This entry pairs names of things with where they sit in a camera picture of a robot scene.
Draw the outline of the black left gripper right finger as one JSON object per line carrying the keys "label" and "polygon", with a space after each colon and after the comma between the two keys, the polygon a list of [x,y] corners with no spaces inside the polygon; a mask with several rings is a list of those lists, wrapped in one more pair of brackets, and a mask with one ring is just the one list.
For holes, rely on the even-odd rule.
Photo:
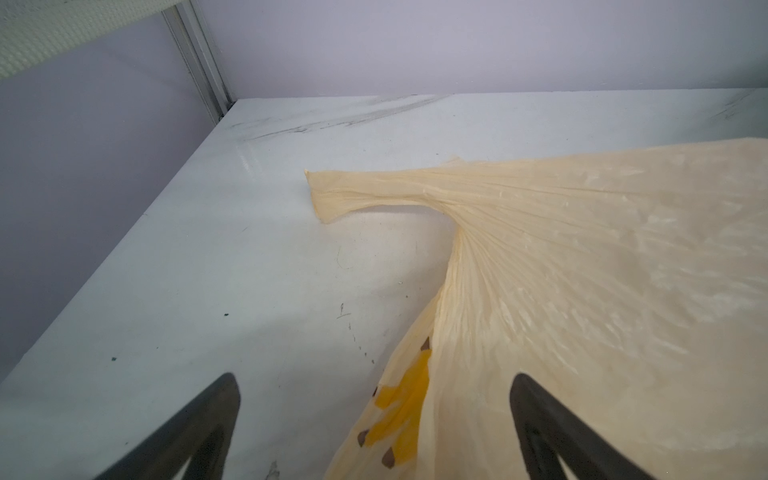
{"label": "black left gripper right finger", "polygon": [[531,479],[649,479],[531,376],[515,376],[509,403]]}

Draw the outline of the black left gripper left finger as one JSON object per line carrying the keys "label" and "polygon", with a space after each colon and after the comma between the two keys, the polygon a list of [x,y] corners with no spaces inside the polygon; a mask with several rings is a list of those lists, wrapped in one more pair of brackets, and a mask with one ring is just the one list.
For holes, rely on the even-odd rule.
{"label": "black left gripper left finger", "polygon": [[241,404],[235,376],[221,375],[100,479],[220,479]]}

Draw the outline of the cream banana print plastic bag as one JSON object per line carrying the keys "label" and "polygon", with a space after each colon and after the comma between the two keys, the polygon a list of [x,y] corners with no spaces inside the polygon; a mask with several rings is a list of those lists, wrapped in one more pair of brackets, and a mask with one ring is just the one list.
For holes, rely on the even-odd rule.
{"label": "cream banana print plastic bag", "polygon": [[660,479],[767,475],[767,143],[307,174],[318,218],[424,206],[446,277],[329,479],[522,479],[532,377]]}

